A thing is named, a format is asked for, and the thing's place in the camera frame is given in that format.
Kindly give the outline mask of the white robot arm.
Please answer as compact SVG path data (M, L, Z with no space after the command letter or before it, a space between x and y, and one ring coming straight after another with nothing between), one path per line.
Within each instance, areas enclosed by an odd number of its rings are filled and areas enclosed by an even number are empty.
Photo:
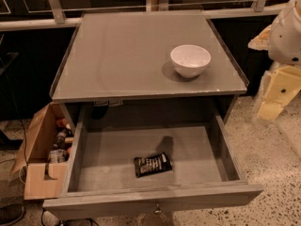
M273 121L301 90L301 0L290 0L248 47L267 51L279 64L264 75L269 83L257 112L259 119Z

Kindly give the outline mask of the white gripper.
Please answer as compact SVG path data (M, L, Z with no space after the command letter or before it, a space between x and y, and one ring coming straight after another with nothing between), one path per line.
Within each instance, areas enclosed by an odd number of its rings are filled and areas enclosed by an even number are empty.
M257 117L275 120L301 90L301 66L275 63L261 79L264 92Z

